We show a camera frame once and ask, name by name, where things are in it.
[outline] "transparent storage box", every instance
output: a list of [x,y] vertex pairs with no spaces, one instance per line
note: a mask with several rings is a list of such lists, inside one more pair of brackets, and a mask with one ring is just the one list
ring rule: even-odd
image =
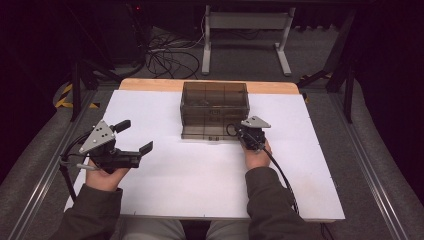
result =
[[249,116],[245,83],[185,82],[181,97],[182,139],[233,140],[227,126]]

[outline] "person's left hand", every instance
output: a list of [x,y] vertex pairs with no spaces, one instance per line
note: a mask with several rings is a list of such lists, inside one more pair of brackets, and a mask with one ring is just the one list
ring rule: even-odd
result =
[[[95,167],[95,164],[91,161],[91,159],[88,162],[88,165]],[[85,184],[98,190],[114,192],[129,170],[129,168],[118,168],[112,174],[101,169],[95,171],[87,170]]]

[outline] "white table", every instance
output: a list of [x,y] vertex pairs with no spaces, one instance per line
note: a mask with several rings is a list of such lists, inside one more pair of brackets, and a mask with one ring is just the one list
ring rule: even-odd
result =
[[[344,219],[302,96],[252,93],[252,86],[248,85],[250,115],[260,116],[272,125],[264,131],[273,156],[290,181],[300,215],[306,221]],[[246,167],[240,143],[182,140],[180,100],[178,91],[113,93],[104,120],[113,125],[129,119],[132,124],[117,134],[116,147],[137,151],[154,142],[152,152],[142,158],[140,167],[131,169],[120,184],[124,189],[121,214],[179,219],[248,218]],[[74,185],[77,192],[84,179],[82,170]],[[68,200],[66,208],[70,206],[72,200]]]

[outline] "gray carpet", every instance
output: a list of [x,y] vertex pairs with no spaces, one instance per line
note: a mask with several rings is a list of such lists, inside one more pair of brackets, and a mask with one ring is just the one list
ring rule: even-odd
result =
[[[292,31],[286,47],[286,54],[293,76],[284,77],[272,44],[278,38],[277,32],[259,34],[251,41],[241,40],[228,34],[216,36],[212,41],[211,72],[197,77],[216,80],[254,80],[298,82],[300,76],[319,71],[328,56],[337,36],[334,30],[307,30],[304,33]],[[202,48],[185,50],[202,57]],[[180,57],[181,62],[193,67],[195,62]],[[184,76],[183,69],[176,77]],[[146,68],[135,77],[151,78]],[[317,81],[301,89],[307,92],[307,104],[330,172],[337,184],[337,191],[346,220],[327,224],[335,239],[392,239],[373,192],[358,164],[352,141],[337,115],[338,109],[330,95],[323,90],[325,80]],[[90,129],[104,114],[116,84],[102,83],[93,102],[99,102],[99,109],[88,109],[78,124],[74,138]],[[60,108],[45,125],[37,137],[21,155],[16,165],[0,187],[0,239],[7,239],[17,223],[21,212],[30,198],[35,184],[40,179],[48,162],[55,154],[60,139],[65,134],[71,117],[71,109]],[[361,90],[355,88],[352,117],[354,127],[368,156],[381,179],[393,208],[402,222],[409,239],[424,239],[424,209],[409,185],[397,169],[365,107]],[[30,221],[23,239],[46,239],[58,227],[68,192],[60,173],[57,173],[44,201]],[[316,239],[322,239],[320,226],[310,223]],[[113,239],[118,239],[118,231]]]

